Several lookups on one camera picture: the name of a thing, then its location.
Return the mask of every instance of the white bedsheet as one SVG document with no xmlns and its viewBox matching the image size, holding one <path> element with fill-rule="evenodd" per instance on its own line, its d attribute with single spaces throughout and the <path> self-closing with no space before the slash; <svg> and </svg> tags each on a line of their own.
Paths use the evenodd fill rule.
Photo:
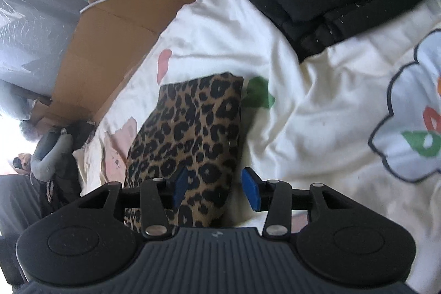
<svg viewBox="0 0 441 294">
<path fill-rule="evenodd" d="M 197 0 L 184 6 L 114 101 L 86 149 L 84 192 L 101 185 L 105 132 L 121 129 L 130 117 L 139 130 L 155 108 L 158 57 L 170 49 L 161 84 L 231 72 L 244 77 L 243 98 L 252 98 L 247 95 L 250 79 L 260 89 L 268 81 L 267 104 L 272 106 L 242 110 L 243 153 L 237 181 L 240 169 L 251 166 L 263 179 L 281 179 L 294 188 L 323 182 L 396 221 L 417 243 L 408 284 L 420 293 L 437 293 L 441 33 L 428 34 L 441 28 L 440 4 L 425 0 L 399 19 L 303 64 L 248 0 Z M 416 56 L 415 47 L 425 37 Z M 414 60 L 419 64 L 400 72 Z M 427 113 L 428 107 L 433 111 Z M 238 222 L 262 222 L 262 215 L 252 214 L 236 191 L 230 196 L 229 215 Z"/>
</svg>

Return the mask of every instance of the green leaf print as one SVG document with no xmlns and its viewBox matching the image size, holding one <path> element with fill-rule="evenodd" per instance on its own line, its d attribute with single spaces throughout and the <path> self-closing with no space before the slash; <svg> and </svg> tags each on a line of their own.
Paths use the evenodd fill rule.
<svg viewBox="0 0 441 294">
<path fill-rule="evenodd" d="M 271 109 L 275 101 L 276 98 L 268 91 L 268 80 L 263 77 L 253 77 L 246 87 L 246 96 L 242 100 L 242 106 Z"/>
<path fill-rule="evenodd" d="M 436 157 L 441 149 L 441 136 L 433 131 L 404 131 L 401 133 L 410 145 L 423 157 Z M 432 144 L 425 147 L 426 140 L 430 140 L 427 136 L 431 136 Z"/>
</svg>

